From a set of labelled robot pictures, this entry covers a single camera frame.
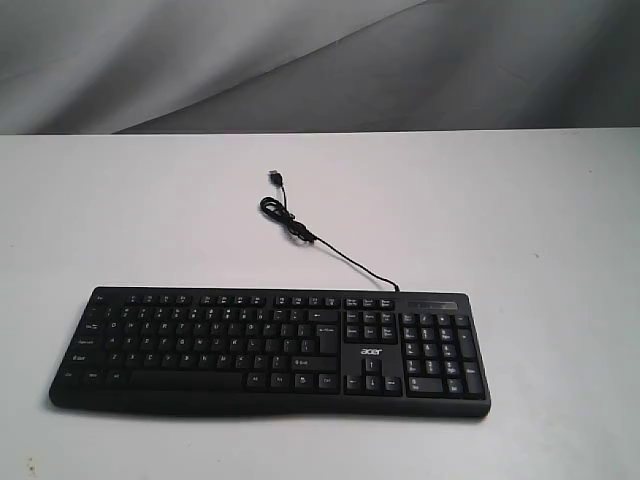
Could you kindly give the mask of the black Acer keyboard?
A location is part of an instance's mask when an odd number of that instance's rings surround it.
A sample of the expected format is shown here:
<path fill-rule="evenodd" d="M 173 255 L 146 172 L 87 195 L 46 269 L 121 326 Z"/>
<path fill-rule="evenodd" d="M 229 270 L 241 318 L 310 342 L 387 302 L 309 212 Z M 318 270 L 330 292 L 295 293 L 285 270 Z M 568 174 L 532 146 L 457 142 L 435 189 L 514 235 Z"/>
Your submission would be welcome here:
<path fill-rule="evenodd" d="M 96 288 L 49 389 L 61 408 L 482 418 L 461 293 Z"/>

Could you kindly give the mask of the grey backdrop cloth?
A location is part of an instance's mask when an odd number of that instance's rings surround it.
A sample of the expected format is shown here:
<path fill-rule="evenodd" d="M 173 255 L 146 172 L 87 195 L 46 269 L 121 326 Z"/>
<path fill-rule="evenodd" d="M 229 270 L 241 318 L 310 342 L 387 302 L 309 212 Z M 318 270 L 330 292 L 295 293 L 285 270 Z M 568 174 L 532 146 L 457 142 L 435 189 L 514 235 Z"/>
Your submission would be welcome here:
<path fill-rule="evenodd" d="M 628 127 L 635 1 L 5 1 L 5 134 Z"/>

